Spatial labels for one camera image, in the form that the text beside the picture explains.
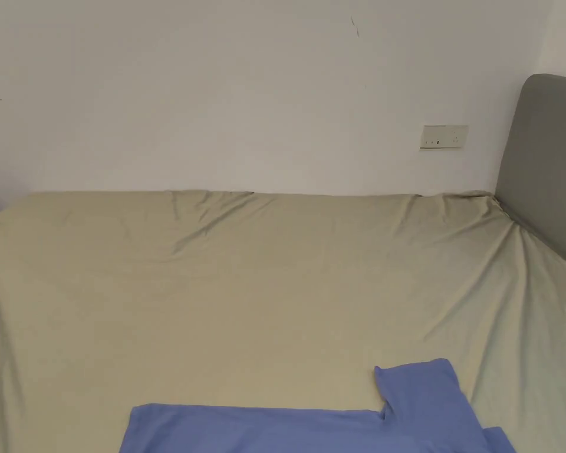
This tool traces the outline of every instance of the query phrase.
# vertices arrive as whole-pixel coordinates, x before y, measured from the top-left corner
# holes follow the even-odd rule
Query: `bedsheet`
[[[0,213],[0,452],[117,451],[150,402],[379,410],[374,364],[436,357],[518,453],[566,452],[566,262],[486,194]]]

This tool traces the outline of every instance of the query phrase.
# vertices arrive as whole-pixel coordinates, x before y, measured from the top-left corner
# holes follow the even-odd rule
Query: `upholstered headboard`
[[[524,84],[496,197],[566,258],[566,77],[537,74]]]

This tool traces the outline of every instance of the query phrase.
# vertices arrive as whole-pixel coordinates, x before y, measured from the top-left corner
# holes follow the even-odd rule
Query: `electrical outlet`
[[[468,126],[447,126],[445,148],[463,148],[468,139]]]
[[[468,126],[424,126],[420,148],[463,148],[468,129]]]

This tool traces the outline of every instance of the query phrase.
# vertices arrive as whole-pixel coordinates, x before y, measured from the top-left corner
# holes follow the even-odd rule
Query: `shirt sleeve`
[[[500,427],[486,428],[484,437],[493,453],[516,453],[504,430]]]
[[[375,374],[391,428],[455,451],[491,451],[450,361],[376,367]]]

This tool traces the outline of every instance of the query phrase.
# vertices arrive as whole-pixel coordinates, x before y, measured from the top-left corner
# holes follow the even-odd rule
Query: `blue shirt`
[[[448,360],[375,374],[381,412],[138,406],[120,453],[515,453],[482,429]]]

